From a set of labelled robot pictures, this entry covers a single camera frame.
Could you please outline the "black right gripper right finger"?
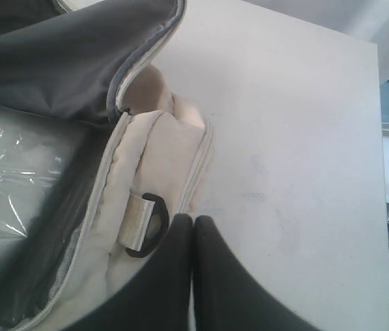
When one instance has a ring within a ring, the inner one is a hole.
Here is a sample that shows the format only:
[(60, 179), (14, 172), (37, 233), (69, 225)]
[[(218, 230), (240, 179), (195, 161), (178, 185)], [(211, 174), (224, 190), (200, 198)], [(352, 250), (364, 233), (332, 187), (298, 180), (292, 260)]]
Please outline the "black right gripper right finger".
[(194, 223), (194, 315), (198, 330), (292, 330), (292, 315), (240, 264), (212, 218)]

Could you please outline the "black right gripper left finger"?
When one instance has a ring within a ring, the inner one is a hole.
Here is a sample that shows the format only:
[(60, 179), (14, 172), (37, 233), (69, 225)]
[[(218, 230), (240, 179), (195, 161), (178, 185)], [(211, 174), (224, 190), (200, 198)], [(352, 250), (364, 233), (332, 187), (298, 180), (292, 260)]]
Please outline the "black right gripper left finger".
[(67, 330), (187, 330), (193, 220), (178, 214), (140, 271), (104, 304)]

